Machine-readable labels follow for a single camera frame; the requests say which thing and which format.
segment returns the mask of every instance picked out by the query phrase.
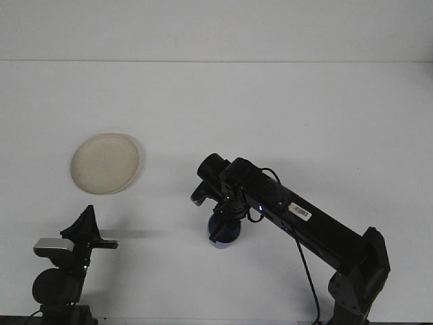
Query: camera mount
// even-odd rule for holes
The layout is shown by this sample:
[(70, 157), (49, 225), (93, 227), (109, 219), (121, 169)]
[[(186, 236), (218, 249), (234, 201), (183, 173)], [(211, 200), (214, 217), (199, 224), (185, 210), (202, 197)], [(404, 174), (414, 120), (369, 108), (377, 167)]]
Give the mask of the camera mount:
[(49, 258), (57, 267), (45, 270), (33, 283), (33, 297), (43, 313), (41, 325), (96, 325), (89, 306), (76, 304), (92, 249), (115, 249), (117, 241), (101, 238), (93, 205), (60, 234), (62, 238), (42, 238), (33, 247), (36, 255)]

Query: sticker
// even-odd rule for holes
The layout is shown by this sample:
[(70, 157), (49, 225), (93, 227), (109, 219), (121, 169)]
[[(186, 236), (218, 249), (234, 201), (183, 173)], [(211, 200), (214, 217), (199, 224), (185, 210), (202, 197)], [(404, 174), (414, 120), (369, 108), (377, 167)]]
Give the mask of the sticker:
[(308, 221), (311, 217), (311, 213), (309, 213), (307, 210), (301, 208), (296, 203), (292, 202), (289, 204), (289, 211), (295, 215), (297, 215), (299, 218), (301, 218), (304, 221)]

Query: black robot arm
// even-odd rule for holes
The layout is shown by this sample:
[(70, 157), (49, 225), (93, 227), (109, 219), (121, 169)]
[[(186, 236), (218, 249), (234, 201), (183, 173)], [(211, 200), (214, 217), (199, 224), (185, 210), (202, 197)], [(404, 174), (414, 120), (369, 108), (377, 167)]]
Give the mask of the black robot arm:
[(38, 275), (32, 293), (41, 304), (41, 325), (94, 325), (89, 306), (80, 301), (90, 257), (94, 248), (117, 248), (117, 241), (104, 240), (99, 234), (93, 205), (60, 232), (62, 238), (42, 238), (33, 250), (57, 267)]
[(200, 165), (198, 175), (203, 181), (191, 199), (197, 205), (206, 198), (217, 201), (214, 216), (218, 225), (210, 233), (212, 241), (218, 241), (225, 227), (235, 227), (253, 208), (287, 234), (297, 236), (336, 270), (328, 285), (335, 299), (329, 324), (368, 324), (371, 305), (390, 272), (381, 233), (369, 227), (358, 235), (242, 158), (229, 162), (212, 154)]

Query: cream plate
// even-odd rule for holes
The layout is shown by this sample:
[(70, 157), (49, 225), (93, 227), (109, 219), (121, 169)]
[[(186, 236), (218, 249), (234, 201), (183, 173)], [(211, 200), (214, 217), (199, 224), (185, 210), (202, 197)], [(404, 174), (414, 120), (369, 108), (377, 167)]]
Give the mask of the cream plate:
[(138, 166), (139, 151), (132, 139), (119, 133), (102, 133), (78, 148), (70, 173), (83, 191), (113, 194), (130, 184)]

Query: white table surface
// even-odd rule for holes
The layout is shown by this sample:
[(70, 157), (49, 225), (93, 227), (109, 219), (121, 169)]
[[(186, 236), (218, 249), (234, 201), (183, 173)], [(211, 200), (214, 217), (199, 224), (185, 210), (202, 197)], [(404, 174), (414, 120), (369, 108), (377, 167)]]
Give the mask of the white table surface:
[[(116, 251), (94, 250), (81, 303), (95, 316), (312, 320), (294, 241), (243, 222), (225, 250), (207, 241), (213, 207), (189, 195), (208, 154), (271, 167), (283, 184), (362, 234), (384, 235), (391, 263), (370, 319), (433, 319), (433, 64), (0, 62), (0, 314), (38, 308), (32, 282), (88, 204)], [(141, 145), (137, 181), (110, 196), (72, 182), (92, 135)], [(333, 270), (306, 258), (323, 319)]]

